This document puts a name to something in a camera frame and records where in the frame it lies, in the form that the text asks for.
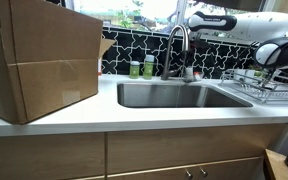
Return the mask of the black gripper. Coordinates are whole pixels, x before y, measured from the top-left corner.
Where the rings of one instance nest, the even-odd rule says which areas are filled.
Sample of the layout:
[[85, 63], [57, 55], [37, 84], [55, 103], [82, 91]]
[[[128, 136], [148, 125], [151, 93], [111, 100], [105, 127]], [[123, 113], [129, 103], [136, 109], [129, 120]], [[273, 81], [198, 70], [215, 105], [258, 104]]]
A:
[[201, 33], [199, 32], [190, 32], [189, 33], [190, 48], [212, 48], [212, 45], [201, 39]]

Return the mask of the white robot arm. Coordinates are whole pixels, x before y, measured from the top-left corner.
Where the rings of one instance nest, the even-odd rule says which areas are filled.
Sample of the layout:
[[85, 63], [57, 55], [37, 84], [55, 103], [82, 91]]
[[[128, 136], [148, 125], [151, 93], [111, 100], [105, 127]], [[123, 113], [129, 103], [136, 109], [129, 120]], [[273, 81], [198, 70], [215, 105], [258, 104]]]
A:
[[235, 15], [205, 15], [197, 11], [188, 20], [193, 32], [219, 30], [239, 39], [259, 42], [255, 64], [267, 69], [288, 69], [288, 14], [251, 12]]

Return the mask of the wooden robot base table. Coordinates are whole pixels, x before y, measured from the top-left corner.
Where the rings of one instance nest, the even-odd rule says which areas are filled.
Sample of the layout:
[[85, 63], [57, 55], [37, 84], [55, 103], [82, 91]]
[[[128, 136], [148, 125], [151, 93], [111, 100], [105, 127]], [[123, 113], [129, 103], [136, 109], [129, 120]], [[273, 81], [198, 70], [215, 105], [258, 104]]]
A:
[[265, 180], [288, 180], [288, 166], [284, 163], [285, 155], [265, 149], [263, 172]]

